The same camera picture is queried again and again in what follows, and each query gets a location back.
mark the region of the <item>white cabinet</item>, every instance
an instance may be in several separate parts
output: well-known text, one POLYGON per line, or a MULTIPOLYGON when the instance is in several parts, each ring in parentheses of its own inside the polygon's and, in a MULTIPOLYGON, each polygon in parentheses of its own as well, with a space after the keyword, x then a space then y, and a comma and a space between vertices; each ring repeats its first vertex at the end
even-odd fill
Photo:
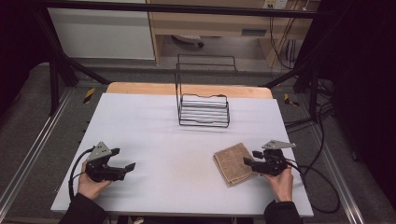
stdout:
POLYGON ((49 14, 64 52, 70 57, 154 60, 147 12, 49 8, 49 14))

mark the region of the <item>floor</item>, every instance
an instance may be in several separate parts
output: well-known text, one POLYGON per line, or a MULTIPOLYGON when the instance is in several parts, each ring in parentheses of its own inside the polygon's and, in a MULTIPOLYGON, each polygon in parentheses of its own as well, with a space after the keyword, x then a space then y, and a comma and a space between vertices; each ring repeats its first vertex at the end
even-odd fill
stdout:
MULTIPOLYGON (((269 69, 261 54, 257 40, 253 38, 225 38, 205 37, 205 46, 200 49, 194 45, 181 43, 171 36, 166 37, 163 46, 163 60, 159 65, 103 63, 90 64, 92 70, 103 77, 117 81, 134 82, 172 82, 176 68, 178 54, 217 54, 232 55, 238 74, 232 72, 201 71, 200 76, 191 74, 186 76, 187 83, 212 83, 224 85, 257 86, 275 77, 285 74, 288 69, 277 66, 269 69)), ((39 154, 33 155, 34 160, 22 177, 20 186, 16 188, 15 196, 8 198, 12 202, 9 206, 3 194, 1 215, 5 216, 3 223, 12 220, 17 223, 56 223, 62 215, 50 211, 50 206, 56 195, 56 189, 62 183, 71 160, 83 138, 84 130, 89 125, 94 109, 106 86, 98 85, 82 74, 78 74, 80 83, 77 88, 64 88, 68 92, 69 100, 65 103, 62 115, 56 120, 56 125, 48 130, 49 135, 41 145, 35 142, 42 134, 41 130, 46 122, 51 121, 50 90, 48 67, 38 66, 21 90, 21 97, 16 99, 13 106, 0 118, 0 147, 3 149, 4 165, 0 172, 0 191, 8 192, 10 183, 14 183, 15 174, 21 164, 26 164, 26 155, 33 155, 33 146, 38 146, 39 154), (95 93, 88 104, 83 99, 88 89, 95 87, 95 93)), ((292 84, 294 78, 287 80, 272 89, 278 100, 284 121, 304 119, 306 114, 306 94, 294 93, 292 84), (290 102, 285 103, 285 93, 290 102)), ((319 96, 320 104, 327 102, 327 96, 319 96)), ((347 189, 356 204, 362 220, 351 220, 350 211, 343 203, 333 214, 324 214, 314 210, 314 217, 305 218, 305 223, 396 223, 395 211, 378 188, 363 163, 352 160, 352 151, 348 146, 343 131, 339 128, 337 117, 329 116, 323 121, 325 132, 326 153, 322 154, 315 167, 329 179, 333 178, 334 169, 329 161, 334 160, 336 168, 341 173, 341 179, 346 182, 347 189)), ((298 145, 294 150, 297 162, 309 164, 318 152, 320 129, 318 125, 304 128, 300 131, 289 129, 290 141, 298 145)), ((337 204, 334 191, 318 174, 310 173, 306 178, 308 194, 311 203, 323 210, 333 210, 337 204)))

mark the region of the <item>power strip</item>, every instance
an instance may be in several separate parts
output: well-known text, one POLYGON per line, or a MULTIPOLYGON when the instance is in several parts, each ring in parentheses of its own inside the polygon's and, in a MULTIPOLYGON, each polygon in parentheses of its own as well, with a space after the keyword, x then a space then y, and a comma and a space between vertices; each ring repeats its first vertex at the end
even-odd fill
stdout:
POLYGON ((262 8, 285 9, 288 0, 265 0, 262 8))

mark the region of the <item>wooden desk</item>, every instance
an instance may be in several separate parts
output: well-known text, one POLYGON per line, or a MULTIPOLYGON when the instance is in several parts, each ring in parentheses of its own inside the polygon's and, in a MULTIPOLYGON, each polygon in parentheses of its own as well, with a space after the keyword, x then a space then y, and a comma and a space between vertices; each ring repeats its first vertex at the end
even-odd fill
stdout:
MULTIPOLYGON (((237 143, 251 151, 260 150, 271 139, 289 141, 271 92, 265 88, 183 85, 188 88, 200 94, 234 95, 228 99, 230 126, 178 125, 173 84, 113 83, 102 95, 72 164, 100 141, 109 148, 120 148, 110 166, 136 162, 123 181, 107 187, 96 200, 109 214, 262 217, 265 206, 274 199, 270 186, 258 175, 228 188, 213 161, 215 152, 237 143)), ((290 148, 283 152, 294 160, 290 148)), ((52 211, 64 213, 69 205, 71 167, 52 211)), ((299 214, 312 217, 302 180, 297 171, 293 174, 293 200, 299 214)))
MULTIPOLYGON (((263 0, 147 0, 149 4, 175 4, 175 5, 195 5, 213 7, 250 7, 262 8, 263 0)), ((289 0, 285 9, 302 10, 304 2, 289 0)), ((318 1, 310 3, 310 9, 318 7, 318 1)), ((203 15, 203 14, 182 14, 182 13, 162 13, 150 12, 149 21, 151 27, 151 37, 153 40, 154 54, 157 63, 161 61, 161 49, 164 35, 206 35, 206 36, 250 36, 259 38, 262 46, 262 53, 269 67, 276 64, 276 52, 271 45, 270 19, 264 17, 249 16, 229 16, 229 15, 203 15), (244 29, 260 30, 266 32, 265 35, 243 35, 244 29)), ((288 39, 304 40, 305 35, 311 25, 309 19, 297 19, 290 27, 288 25, 292 19, 274 18, 273 38, 276 50, 280 52, 283 44, 288 39)))

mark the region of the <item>person's arm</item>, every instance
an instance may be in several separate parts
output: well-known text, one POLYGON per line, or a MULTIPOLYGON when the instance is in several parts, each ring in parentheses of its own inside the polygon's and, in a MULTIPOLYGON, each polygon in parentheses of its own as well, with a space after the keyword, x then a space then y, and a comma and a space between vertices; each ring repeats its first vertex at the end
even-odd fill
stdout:
POLYGON ((102 224, 107 213, 93 200, 111 181, 94 182, 85 174, 86 162, 82 164, 82 174, 78 179, 78 193, 59 224, 102 224))
POLYGON ((291 167, 285 169, 280 175, 263 175, 271 185, 271 189, 276 196, 267 205, 264 211, 264 219, 267 224, 301 224, 303 223, 298 214, 297 208, 292 201, 293 175, 291 167))

